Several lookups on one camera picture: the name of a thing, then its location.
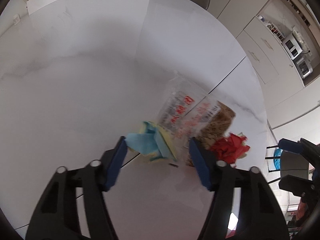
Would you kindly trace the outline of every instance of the drawer handle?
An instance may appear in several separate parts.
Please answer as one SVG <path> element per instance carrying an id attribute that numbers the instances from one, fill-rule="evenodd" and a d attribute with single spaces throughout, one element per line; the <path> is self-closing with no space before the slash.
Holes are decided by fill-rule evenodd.
<path id="1" fill-rule="evenodd" d="M 269 49 L 272 49 L 272 50 L 273 50 L 273 48 L 271 47 L 271 45 L 269 44 L 269 42 L 267 42 L 267 40 L 263 40 L 263 41 L 264 41 L 264 43 L 268 46 Z"/>
<path id="2" fill-rule="evenodd" d="M 249 51 L 249 52 L 251 53 L 252 57 L 253 57 L 256 61 L 260 62 L 260 60 L 257 58 L 257 56 L 256 56 L 253 52 L 251 52 L 251 51 Z"/>

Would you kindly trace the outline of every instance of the silver appliance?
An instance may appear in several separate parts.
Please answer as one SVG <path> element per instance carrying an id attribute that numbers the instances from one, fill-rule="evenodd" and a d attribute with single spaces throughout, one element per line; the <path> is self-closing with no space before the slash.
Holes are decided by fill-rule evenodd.
<path id="1" fill-rule="evenodd" d="M 306 78 L 313 71 L 310 60 L 308 60 L 307 57 L 304 55 L 301 55 L 301 57 L 297 59 L 294 63 L 299 71 L 301 78 Z"/>
<path id="2" fill-rule="evenodd" d="M 290 33 L 283 41 L 282 45 L 284 46 L 285 50 L 288 52 L 291 59 L 295 59 L 300 53 L 302 53 L 302 48 L 300 47 L 299 42 Z"/>

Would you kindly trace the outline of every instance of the metal bolt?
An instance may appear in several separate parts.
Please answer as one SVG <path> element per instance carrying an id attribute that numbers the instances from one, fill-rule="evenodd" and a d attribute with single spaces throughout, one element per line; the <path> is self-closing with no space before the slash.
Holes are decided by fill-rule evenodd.
<path id="1" fill-rule="evenodd" d="M 250 171 L 255 173 L 255 174 L 260 173 L 260 169 L 258 167 L 255 167 L 255 166 L 251 167 Z"/>
<path id="2" fill-rule="evenodd" d="M 100 164 L 101 164 L 101 161 L 99 161 L 99 160 L 94 160 L 94 161 L 90 162 L 91 167 L 98 167 Z"/>
<path id="3" fill-rule="evenodd" d="M 217 161 L 217 165 L 219 167 L 225 167 L 225 166 L 227 166 L 227 163 L 225 161 Z"/>
<path id="4" fill-rule="evenodd" d="M 57 168 L 57 173 L 64 173 L 67 170 L 67 168 L 65 166 L 61 166 L 59 168 Z"/>

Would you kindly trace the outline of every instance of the red crumpled paper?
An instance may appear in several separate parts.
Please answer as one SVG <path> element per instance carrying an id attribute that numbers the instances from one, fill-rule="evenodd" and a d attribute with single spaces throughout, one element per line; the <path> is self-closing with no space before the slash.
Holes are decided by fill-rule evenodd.
<path id="1" fill-rule="evenodd" d="M 243 143 L 245 140 L 247 140 L 246 136 L 237 136 L 230 133 L 228 138 L 223 137 L 217 140 L 210 147 L 210 150 L 215 153 L 218 160 L 233 164 L 239 157 L 249 151 L 250 146 Z"/>

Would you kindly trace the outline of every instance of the round table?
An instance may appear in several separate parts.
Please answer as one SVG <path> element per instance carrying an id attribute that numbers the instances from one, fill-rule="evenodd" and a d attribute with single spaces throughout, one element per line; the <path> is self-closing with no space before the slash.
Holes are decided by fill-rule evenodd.
<path id="1" fill-rule="evenodd" d="M 14 228 L 28 224 L 57 167 L 83 167 L 154 120 L 176 71 L 236 112 L 228 131 L 251 147 L 237 167 L 263 164 L 256 73 L 229 31 L 189 0 L 57 0 L 0 37 L 0 66 L 0 207 Z M 139 155 L 105 200 L 120 239 L 193 240 L 212 193 L 194 168 Z M 238 205 L 236 193 L 236 215 Z"/>

